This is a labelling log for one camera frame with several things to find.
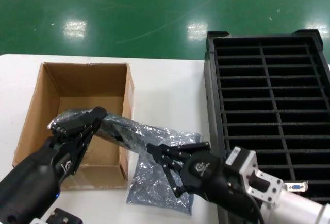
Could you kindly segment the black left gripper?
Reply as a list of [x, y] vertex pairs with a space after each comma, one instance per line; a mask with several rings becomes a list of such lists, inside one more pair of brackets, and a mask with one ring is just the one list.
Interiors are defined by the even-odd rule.
[[31, 223], [41, 218], [60, 195], [69, 175], [75, 175], [87, 148], [106, 117], [106, 110], [67, 110], [48, 125], [52, 134], [1, 181], [1, 223]]

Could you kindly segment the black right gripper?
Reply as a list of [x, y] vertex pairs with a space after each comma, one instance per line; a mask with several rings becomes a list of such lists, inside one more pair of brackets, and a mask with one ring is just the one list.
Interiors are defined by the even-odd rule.
[[[178, 146], [147, 144], [148, 153], [161, 165], [176, 198], [186, 190], [247, 222], [263, 223], [260, 205], [243, 189], [238, 173], [209, 150], [208, 142]], [[186, 159], [183, 167], [175, 161]], [[178, 186], [173, 174], [179, 176], [181, 170], [183, 186]]]

